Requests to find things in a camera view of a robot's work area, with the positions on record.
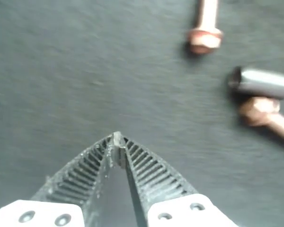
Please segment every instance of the metal cylinder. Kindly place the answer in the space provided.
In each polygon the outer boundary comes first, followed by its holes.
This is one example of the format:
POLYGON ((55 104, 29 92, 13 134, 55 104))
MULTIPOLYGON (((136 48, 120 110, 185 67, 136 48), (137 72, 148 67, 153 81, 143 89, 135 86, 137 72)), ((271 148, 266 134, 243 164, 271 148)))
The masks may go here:
POLYGON ((236 67, 229 87, 240 93, 284 99, 284 74, 251 67, 236 67))

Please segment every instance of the screw hole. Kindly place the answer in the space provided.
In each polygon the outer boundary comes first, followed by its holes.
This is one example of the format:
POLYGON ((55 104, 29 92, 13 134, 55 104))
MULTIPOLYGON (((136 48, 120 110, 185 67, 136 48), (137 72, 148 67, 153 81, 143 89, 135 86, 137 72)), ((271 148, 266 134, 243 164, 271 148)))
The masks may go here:
POLYGON ((69 214, 62 214, 59 217, 57 217, 55 221, 56 226, 65 226, 71 221, 71 215, 69 214))
POLYGON ((205 210, 205 207, 201 205, 200 203, 192 203, 190 204, 191 210, 205 210))
POLYGON ((169 220, 169 219, 172 219, 172 216, 168 213, 161 213, 159 214, 158 218, 160 220, 169 220))
POLYGON ((35 216, 35 213, 33 210, 27 211, 24 214, 22 214, 19 218, 19 222, 20 223, 25 223, 30 221, 31 219, 33 219, 33 217, 35 216))

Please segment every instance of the copper bolt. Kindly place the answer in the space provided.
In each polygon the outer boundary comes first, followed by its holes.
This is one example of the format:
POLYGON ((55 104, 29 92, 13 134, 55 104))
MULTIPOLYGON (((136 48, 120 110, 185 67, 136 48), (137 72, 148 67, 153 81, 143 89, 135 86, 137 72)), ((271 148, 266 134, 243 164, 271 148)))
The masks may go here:
POLYGON ((284 116, 279 113, 279 110, 278 100, 253 97, 240 107, 239 112, 246 117, 249 125, 266 125, 284 138, 284 116))
POLYGON ((197 26, 189 32, 190 49, 197 54, 210 53, 221 45, 223 33, 216 28, 218 0, 200 0, 197 26))

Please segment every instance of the gripper jaw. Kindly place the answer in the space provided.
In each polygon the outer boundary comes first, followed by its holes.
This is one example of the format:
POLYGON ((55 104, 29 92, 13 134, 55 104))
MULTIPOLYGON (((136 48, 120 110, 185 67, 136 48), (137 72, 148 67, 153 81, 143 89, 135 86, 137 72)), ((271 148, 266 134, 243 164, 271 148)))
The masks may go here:
POLYGON ((101 193, 114 166, 112 150, 112 135, 96 142, 47 180, 31 200, 78 205, 85 226, 101 226, 101 193))
POLYGON ((158 202, 197 193, 172 166, 142 145, 126 141, 126 172, 133 206, 140 227, 147 226, 147 213, 158 202))

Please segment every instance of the dark gray surface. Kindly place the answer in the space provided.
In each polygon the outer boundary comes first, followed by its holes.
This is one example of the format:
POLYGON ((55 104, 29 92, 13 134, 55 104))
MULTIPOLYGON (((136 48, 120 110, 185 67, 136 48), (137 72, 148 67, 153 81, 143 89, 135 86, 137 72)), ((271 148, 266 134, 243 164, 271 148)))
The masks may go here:
MULTIPOLYGON (((0 0, 0 207, 119 130, 240 226, 284 226, 284 143, 239 125, 224 85, 238 64, 284 73, 284 1, 222 1, 225 39, 202 59, 183 48, 194 6, 0 0)), ((122 176, 109 183, 105 219, 134 227, 122 176)))

